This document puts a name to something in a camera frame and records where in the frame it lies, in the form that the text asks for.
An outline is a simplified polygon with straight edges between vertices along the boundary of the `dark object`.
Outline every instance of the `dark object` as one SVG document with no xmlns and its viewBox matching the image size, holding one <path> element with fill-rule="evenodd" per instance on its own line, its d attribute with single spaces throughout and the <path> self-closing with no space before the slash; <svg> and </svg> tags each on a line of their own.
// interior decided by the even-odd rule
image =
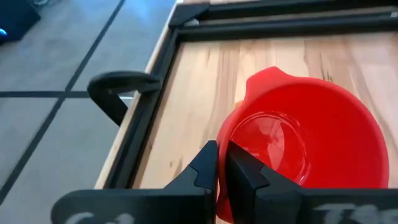
<svg viewBox="0 0 398 224">
<path fill-rule="evenodd" d="M 164 189 L 72 192 L 54 205 L 52 223 L 214 223 L 217 160 L 209 141 Z"/>
<path fill-rule="evenodd" d="M 31 142 L 29 143 L 28 147 L 24 151 L 23 155 L 13 168 L 12 172 L 10 173 L 9 177 L 5 180 L 4 184 L 0 188 L 0 206 L 3 203 L 4 199 L 7 197 L 7 194 L 12 189 L 12 186 L 15 184 L 16 180 L 18 179 L 19 175 L 21 174 L 23 168 L 27 164 L 31 155 L 33 155 L 34 151 L 36 150 L 39 142 L 43 138 L 44 134 L 48 130 L 50 124 L 55 118 L 55 115 L 59 111 L 62 103 L 67 98 L 87 98 L 88 93 L 86 91 L 72 91 L 74 84 L 77 82 L 79 76 L 81 75 L 82 71 L 86 67 L 89 59 L 94 54 L 95 49 L 100 44 L 102 38 L 105 36 L 106 31 L 109 29 L 110 25 L 114 21 L 114 18 L 122 8 L 125 0 L 120 0 L 108 20 L 106 21 L 105 25 L 101 29 L 101 32 L 98 34 L 94 42 L 92 43 L 90 49 L 87 51 L 86 55 L 82 58 L 81 62 L 77 66 L 74 74 L 69 79 L 67 85 L 65 86 L 64 91 L 2 91 L 0 92 L 0 97 L 39 97 L 39 98 L 56 98 L 57 101 L 55 102 L 53 108 L 48 113 L 46 119 L 43 121 L 41 127 L 36 132 L 36 135 L 32 138 Z"/>
<path fill-rule="evenodd" d="M 162 43 L 150 76 L 157 77 L 160 89 L 143 94 L 126 130 L 111 172 L 105 183 L 106 189 L 129 188 L 134 181 L 146 146 L 148 135 L 162 99 L 169 70 L 175 54 L 183 41 L 248 39 L 291 35 L 325 35 L 350 32 L 379 32 L 398 29 L 396 12 L 362 15 L 329 16 L 311 19 L 286 19 L 283 21 L 236 22 L 185 26 L 191 19 L 199 22 L 211 19 L 234 19 L 277 14 L 325 12 L 366 7 L 396 6 L 393 0 L 281 0 L 253 1 L 229 4 L 190 4 L 177 6 L 169 24 L 169 31 Z M 96 99 L 96 103 L 108 101 Z M 126 106 L 108 107 L 104 112 L 117 124 L 126 112 Z"/>
<path fill-rule="evenodd" d="M 21 40 L 40 16 L 26 0 L 0 1 L 0 42 Z"/>
<path fill-rule="evenodd" d="M 62 197 L 54 224 L 214 223 L 218 150 L 209 141 L 159 190 L 80 190 Z M 234 223 L 394 223 L 398 190 L 303 189 L 229 143 L 226 181 Z"/>
<path fill-rule="evenodd" d="M 395 223 L 398 218 L 396 189 L 304 189 L 234 142 L 229 142 L 226 181 L 235 224 Z"/>
</svg>

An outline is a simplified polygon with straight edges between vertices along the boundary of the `metal bar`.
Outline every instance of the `metal bar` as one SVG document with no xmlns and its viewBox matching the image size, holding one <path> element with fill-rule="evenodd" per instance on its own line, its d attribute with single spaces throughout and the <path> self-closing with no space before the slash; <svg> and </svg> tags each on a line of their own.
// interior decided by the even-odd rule
<svg viewBox="0 0 398 224">
<path fill-rule="evenodd" d="M 161 88 L 162 81 L 158 77 L 142 72 L 119 71 L 95 76 L 88 84 L 87 92 L 94 103 L 120 126 L 127 106 L 118 96 L 119 93 L 133 90 L 147 93 Z"/>
<path fill-rule="evenodd" d="M 277 36 L 379 32 L 397 29 L 398 16 L 396 12 L 384 12 L 355 16 L 186 26 L 180 29 L 178 37 L 182 41 L 233 40 Z"/>
<path fill-rule="evenodd" d="M 276 0 L 212 4 L 199 20 L 234 19 L 309 12 L 338 11 L 367 7 L 396 6 L 393 0 Z"/>
</svg>

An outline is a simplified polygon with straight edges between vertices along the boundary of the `wooden table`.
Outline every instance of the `wooden table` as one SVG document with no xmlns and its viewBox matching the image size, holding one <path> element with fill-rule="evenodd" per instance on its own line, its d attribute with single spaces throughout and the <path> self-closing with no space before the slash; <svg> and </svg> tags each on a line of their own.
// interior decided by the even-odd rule
<svg viewBox="0 0 398 224">
<path fill-rule="evenodd" d="M 298 77 L 328 80 L 357 96 L 382 129 L 389 155 L 389 185 L 397 187 L 397 62 L 398 33 L 182 44 L 133 187 L 162 188 L 176 177 L 207 140 L 216 138 L 235 102 L 244 98 L 246 79 L 270 66 Z M 97 188 L 109 172 L 135 103 L 118 132 Z"/>
</svg>

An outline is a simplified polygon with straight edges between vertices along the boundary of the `blue light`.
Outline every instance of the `blue light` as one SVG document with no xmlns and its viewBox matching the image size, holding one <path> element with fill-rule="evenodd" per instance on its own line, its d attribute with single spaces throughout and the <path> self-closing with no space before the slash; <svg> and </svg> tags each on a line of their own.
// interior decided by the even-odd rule
<svg viewBox="0 0 398 224">
<path fill-rule="evenodd" d="M 7 36 L 8 34 L 4 29 L 0 28 L 0 35 Z"/>
</svg>

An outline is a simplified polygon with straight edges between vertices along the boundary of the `wooden surface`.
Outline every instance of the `wooden surface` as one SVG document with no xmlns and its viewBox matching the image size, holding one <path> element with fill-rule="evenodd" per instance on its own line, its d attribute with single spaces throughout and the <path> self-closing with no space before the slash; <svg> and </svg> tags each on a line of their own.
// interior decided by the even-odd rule
<svg viewBox="0 0 398 224">
<path fill-rule="evenodd" d="M 133 188 L 161 188 L 176 177 L 244 98 L 246 79 L 278 66 L 336 83 L 378 121 L 398 186 L 398 34 L 358 34 L 183 44 Z"/>
</svg>

